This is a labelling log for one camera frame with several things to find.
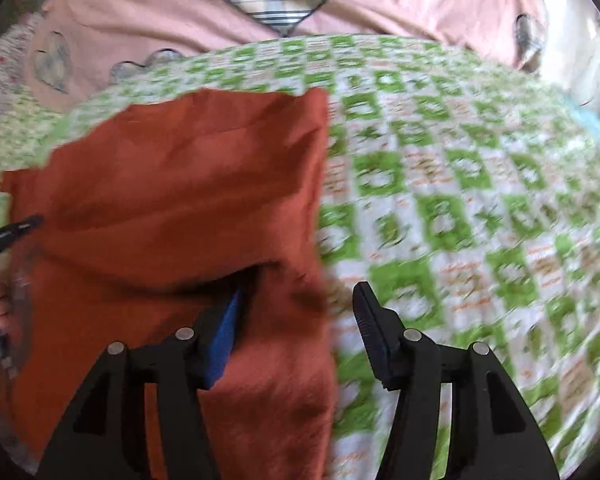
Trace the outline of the orange knit sweater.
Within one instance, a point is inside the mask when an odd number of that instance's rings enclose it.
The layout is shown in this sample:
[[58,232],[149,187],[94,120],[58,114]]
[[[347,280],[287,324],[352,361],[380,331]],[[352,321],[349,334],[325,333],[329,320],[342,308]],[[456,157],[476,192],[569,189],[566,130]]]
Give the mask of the orange knit sweater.
[[315,247],[328,96],[204,89],[132,105],[45,165],[2,175],[9,217],[42,217],[29,257],[31,350],[0,410],[40,456],[106,345],[157,342],[206,306],[198,285],[245,269],[251,298],[201,398],[227,479],[318,479],[336,401]]

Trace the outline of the green checkered quilt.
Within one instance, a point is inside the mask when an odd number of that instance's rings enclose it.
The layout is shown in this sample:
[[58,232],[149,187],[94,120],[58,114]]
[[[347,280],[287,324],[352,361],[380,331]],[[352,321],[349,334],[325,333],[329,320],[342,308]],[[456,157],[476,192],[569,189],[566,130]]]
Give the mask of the green checkered quilt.
[[[474,54],[389,36],[263,41],[129,76],[67,115],[7,89],[0,174],[133,103],[200,88],[323,87],[330,133],[318,240],[336,281],[335,479],[373,478],[396,396],[373,380],[348,289],[430,338],[486,342],[559,472],[600,435],[600,137],[556,90]],[[0,222],[6,198],[0,193]]]

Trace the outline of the floral bed sheet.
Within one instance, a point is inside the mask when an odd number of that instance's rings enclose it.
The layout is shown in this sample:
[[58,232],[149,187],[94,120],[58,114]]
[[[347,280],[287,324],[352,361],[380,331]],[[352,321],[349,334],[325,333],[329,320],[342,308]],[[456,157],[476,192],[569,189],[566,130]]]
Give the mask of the floral bed sheet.
[[0,36],[0,122],[23,85],[24,59],[41,21],[38,12],[26,14]]

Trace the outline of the pink heart-patterned duvet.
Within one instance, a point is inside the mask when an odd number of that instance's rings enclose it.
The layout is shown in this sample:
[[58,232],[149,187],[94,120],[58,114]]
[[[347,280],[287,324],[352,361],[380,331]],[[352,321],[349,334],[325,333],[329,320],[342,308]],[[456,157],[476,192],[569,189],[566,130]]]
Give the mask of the pink heart-patterned duvet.
[[433,39],[515,68],[545,44],[540,0],[47,0],[24,62],[65,112],[163,61],[292,36]]

